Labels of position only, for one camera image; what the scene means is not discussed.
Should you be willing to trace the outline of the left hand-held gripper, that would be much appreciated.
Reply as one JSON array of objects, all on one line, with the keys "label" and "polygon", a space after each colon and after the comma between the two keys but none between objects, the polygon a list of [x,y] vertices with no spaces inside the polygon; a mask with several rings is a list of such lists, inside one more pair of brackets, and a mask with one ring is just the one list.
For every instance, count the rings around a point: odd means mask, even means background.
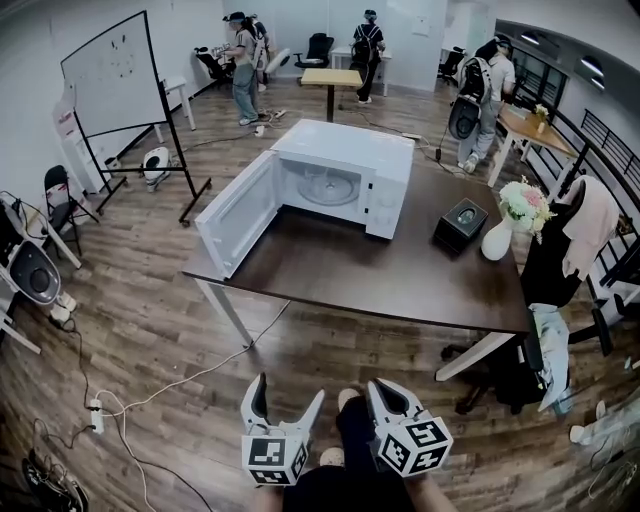
[{"label": "left hand-held gripper", "polygon": [[241,402],[241,416],[248,433],[242,436],[242,467],[258,486],[294,486],[309,458],[311,431],[324,403],[317,392],[295,423],[268,425],[267,382],[264,372],[251,382]]}]

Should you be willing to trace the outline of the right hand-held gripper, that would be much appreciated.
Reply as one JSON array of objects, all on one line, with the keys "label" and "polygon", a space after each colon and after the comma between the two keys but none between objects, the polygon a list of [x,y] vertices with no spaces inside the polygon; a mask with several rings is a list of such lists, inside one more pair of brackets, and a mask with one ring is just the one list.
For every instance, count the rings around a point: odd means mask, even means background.
[{"label": "right hand-held gripper", "polygon": [[443,419],[424,409],[413,392],[387,379],[369,381],[367,391],[378,470],[412,478],[440,468],[454,444]]}]

